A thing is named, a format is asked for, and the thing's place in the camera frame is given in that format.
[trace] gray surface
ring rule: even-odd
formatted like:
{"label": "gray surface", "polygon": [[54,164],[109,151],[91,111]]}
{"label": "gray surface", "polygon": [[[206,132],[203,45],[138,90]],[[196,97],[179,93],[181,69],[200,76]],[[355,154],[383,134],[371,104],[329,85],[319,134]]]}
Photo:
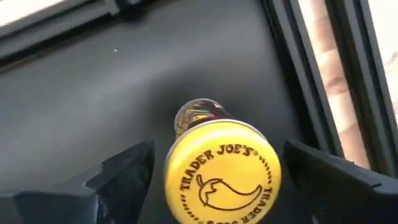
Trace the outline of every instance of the gray surface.
{"label": "gray surface", "polygon": [[[212,98],[281,153],[301,140],[292,100],[256,1],[172,1],[0,76],[0,190],[60,186],[141,139],[156,162],[140,223],[175,223],[164,200],[173,118]],[[264,223],[309,223],[284,181]]]}

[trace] yellow bottle cap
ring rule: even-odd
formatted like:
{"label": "yellow bottle cap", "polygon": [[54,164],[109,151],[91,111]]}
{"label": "yellow bottle cap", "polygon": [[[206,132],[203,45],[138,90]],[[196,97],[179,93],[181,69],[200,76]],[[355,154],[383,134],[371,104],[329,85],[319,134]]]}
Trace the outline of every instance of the yellow bottle cap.
{"label": "yellow bottle cap", "polygon": [[219,120],[188,130],[166,161],[165,194],[183,224],[257,223],[281,182],[277,154],[253,127]]}

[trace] pepper illustration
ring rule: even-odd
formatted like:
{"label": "pepper illustration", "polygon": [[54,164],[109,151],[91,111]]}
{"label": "pepper illustration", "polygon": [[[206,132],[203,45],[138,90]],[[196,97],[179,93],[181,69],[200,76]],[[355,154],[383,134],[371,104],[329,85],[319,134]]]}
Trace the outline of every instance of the pepper illustration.
{"label": "pepper illustration", "polygon": [[197,183],[200,187],[199,199],[203,205],[222,211],[235,211],[247,207],[262,192],[261,185],[258,185],[252,192],[241,193],[220,178],[203,182],[200,174],[197,175]]}

